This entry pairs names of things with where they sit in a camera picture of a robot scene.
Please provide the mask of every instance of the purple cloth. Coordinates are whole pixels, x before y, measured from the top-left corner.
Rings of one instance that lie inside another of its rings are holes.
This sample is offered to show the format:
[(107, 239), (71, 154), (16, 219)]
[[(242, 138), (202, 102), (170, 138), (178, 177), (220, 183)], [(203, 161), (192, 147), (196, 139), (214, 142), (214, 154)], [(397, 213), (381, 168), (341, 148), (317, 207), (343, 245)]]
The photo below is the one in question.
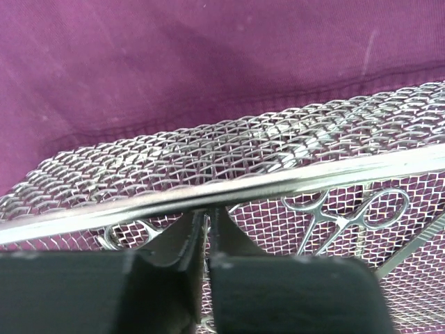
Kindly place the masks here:
[(0, 194), (59, 150), (445, 78), (445, 2), (3, 0)]

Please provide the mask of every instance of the mesh bottom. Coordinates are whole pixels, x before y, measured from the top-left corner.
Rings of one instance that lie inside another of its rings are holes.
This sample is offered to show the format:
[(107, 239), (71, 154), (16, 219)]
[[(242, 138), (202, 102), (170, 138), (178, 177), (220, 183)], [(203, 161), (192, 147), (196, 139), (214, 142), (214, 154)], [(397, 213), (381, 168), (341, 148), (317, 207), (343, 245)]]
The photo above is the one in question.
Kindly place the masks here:
[[(79, 148), (43, 161), (0, 198), (0, 221), (181, 186), (445, 143), (444, 124), (445, 83), (427, 83), (370, 97)], [(323, 210), (332, 214), (351, 214), (370, 194), (388, 188), (406, 191), (410, 206), (388, 228), (348, 228), (325, 255), (356, 256), (372, 269), (378, 268), (443, 213), (444, 179), (445, 172), (424, 173), (330, 190)], [(307, 204), (319, 196), (307, 193), (286, 201)], [(399, 206), (400, 198), (383, 196), (373, 203), (366, 218), (378, 223)], [(287, 209), (280, 199), (258, 200), (230, 209), (241, 229), (276, 255), (296, 253), (311, 219), (310, 214)], [(148, 223), (164, 229), (177, 218), (158, 217)], [(333, 223), (319, 224), (304, 253), (313, 253), (334, 229)], [(103, 228), (78, 231), (0, 245), (0, 249), (99, 250), (102, 245), (98, 237), (103, 234)], [(115, 226), (112, 235), (121, 247), (139, 246), (149, 239), (141, 222)], [(442, 231), (381, 280), (401, 333), (445, 330), (444, 252)], [(203, 289), (206, 326), (199, 327), (198, 332), (208, 333), (212, 321), (207, 280)]]

